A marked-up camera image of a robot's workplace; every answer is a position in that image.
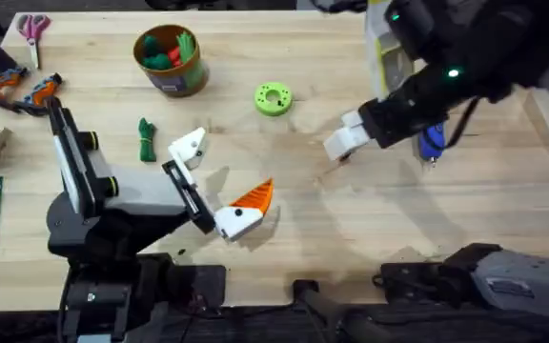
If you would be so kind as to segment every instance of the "blue tool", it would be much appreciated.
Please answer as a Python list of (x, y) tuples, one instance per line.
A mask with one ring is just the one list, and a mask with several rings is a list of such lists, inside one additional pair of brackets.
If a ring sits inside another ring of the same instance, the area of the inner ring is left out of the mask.
[[(442, 149), (435, 149), (432, 147), (432, 145), (426, 141), (425, 134), (429, 134), (429, 137), (436, 146), (442, 147)], [(422, 131), (418, 135), (418, 153), (420, 154), (420, 158), (431, 163), (432, 166), (435, 166), (437, 160), (442, 156), (445, 146), (446, 138), (444, 137), (444, 125), (441, 123)]]

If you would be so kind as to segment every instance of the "orange object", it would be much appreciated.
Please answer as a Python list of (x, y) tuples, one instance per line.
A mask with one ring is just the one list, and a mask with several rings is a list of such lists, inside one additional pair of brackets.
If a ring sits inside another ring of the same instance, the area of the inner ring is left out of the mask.
[(61, 83), (63, 83), (63, 79), (56, 73), (35, 86), (33, 92), (25, 98), (25, 101), (34, 106), (44, 107), (46, 106), (44, 100), (53, 96)]
[(171, 63), (175, 63), (175, 61), (179, 59), (179, 47), (169, 50), (167, 55), (169, 56)]
[(8, 101), (3, 92), (3, 88), (16, 87), (27, 74), (27, 69), (24, 67), (16, 67), (0, 73), (0, 107), (6, 110), (18, 112), (18, 109)]
[(270, 178), (263, 184), (255, 187), (245, 195), (238, 198), (230, 206), (239, 208), (259, 209), (262, 214), (271, 206), (273, 199), (273, 179)]

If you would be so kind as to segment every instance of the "wooden table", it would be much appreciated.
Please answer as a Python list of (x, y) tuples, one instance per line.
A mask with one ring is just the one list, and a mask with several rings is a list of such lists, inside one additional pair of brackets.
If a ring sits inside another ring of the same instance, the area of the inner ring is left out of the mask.
[[(274, 178), (267, 218), (239, 243), (188, 224), (148, 248), (180, 263), (225, 265), (229, 305), (286, 303), (297, 278), (322, 281), (337, 299), (381, 301), (370, 284), (380, 263), (441, 259), (472, 242), (549, 256), (549, 135), (541, 118), (524, 112), (526, 92), (480, 104), (466, 136), (435, 169), (421, 166), (411, 140), (386, 151), (371, 144), (336, 168), (322, 141), (343, 112), (371, 97), (361, 15), (49, 15), (43, 69), (16, 98), (59, 72), (58, 95), (78, 126), (99, 133), (111, 163), (145, 170), (160, 167), (138, 160), (140, 117), (159, 128), (159, 162), (172, 140), (205, 127), (210, 149), (193, 174), (213, 204)], [(191, 28), (209, 64), (209, 84), (195, 96), (164, 96), (133, 61), (136, 37), (166, 23)], [(3, 45), (30, 64), (16, 30)], [(268, 118), (254, 109), (254, 89), (266, 81), (292, 89), (289, 113)], [(457, 119), (454, 111), (448, 128)], [(62, 190), (50, 124), (0, 110), (0, 126), (15, 132), (0, 161), (0, 310), (54, 309), (67, 267), (47, 249), (46, 211)]]

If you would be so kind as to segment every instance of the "red scissors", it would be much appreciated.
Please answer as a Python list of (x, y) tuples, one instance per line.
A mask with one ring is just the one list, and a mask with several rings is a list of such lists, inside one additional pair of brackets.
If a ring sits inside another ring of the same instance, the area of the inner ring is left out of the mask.
[(42, 35), (42, 32), (50, 24), (50, 18), (44, 14), (23, 14), (18, 18), (16, 28), (27, 38), (27, 43), (30, 48), (30, 59), (33, 61), (36, 69), (39, 69), (39, 55), (37, 54), (37, 42)]

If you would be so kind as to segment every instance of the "green zip tie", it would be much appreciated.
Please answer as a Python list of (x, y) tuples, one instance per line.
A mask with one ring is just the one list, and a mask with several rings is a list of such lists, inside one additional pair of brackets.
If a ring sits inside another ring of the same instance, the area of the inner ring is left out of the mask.
[(153, 135), (156, 132), (156, 126), (145, 118), (139, 121), (139, 135), (141, 136), (141, 153), (139, 159), (143, 162), (155, 162), (156, 154), (153, 152)]

